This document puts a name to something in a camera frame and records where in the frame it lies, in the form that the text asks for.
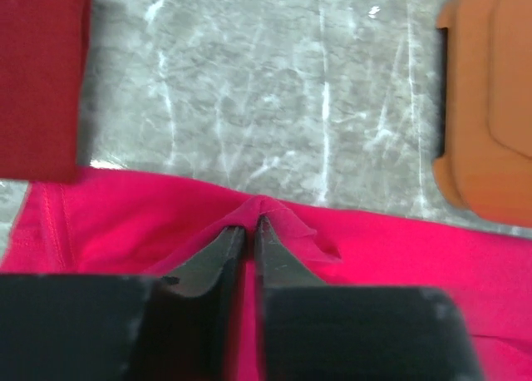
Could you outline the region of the folded red t shirt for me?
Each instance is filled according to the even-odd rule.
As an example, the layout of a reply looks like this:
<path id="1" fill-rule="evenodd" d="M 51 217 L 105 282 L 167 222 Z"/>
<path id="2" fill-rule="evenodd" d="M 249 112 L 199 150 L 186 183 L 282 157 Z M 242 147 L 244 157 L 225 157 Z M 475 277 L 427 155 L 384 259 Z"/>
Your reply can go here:
<path id="1" fill-rule="evenodd" d="M 91 0 L 1 0 L 1 176 L 76 175 Z"/>

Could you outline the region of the orange plastic tub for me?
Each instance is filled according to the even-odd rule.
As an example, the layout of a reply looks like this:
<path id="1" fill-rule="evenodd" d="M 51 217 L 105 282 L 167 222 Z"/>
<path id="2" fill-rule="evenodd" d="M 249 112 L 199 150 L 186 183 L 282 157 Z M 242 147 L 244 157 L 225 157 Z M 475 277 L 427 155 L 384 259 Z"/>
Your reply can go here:
<path id="1" fill-rule="evenodd" d="M 449 0 L 445 145 L 432 165 L 453 206 L 531 225 L 531 0 Z"/>

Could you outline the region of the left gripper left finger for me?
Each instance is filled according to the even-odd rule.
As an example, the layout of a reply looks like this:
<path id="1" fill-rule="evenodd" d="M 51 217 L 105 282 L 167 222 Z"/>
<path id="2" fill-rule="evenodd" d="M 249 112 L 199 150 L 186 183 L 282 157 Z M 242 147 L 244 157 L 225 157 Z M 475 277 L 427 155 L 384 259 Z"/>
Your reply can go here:
<path id="1" fill-rule="evenodd" d="M 4 380 L 230 380 L 245 231 L 163 277 L 1 278 Z"/>

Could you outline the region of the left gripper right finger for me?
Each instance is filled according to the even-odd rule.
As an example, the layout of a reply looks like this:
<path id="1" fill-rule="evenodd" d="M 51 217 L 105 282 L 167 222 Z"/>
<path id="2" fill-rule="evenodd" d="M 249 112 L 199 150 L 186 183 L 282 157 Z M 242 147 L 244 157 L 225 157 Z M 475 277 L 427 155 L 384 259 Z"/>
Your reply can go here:
<path id="1" fill-rule="evenodd" d="M 439 289 L 330 285 L 280 241 L 255 237 L 267 380 L 482 380 L 465 322 Z"/>

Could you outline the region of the pink t shirt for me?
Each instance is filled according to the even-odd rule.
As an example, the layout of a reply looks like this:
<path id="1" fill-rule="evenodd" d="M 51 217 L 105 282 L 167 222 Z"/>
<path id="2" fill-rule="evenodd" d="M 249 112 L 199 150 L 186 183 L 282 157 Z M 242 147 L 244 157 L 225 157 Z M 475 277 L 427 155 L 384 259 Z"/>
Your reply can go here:
<path id="1" fill-rule="evenodd" d="M 86 168 L 72 185 L 29 186 L 1 270 L 163 275 L 227 226 L 254 233 L 261 216 L 327 282 L 443 289 L 465 316 L 486 377 L 530 379 L 531 243 L 510 235 Z"/>

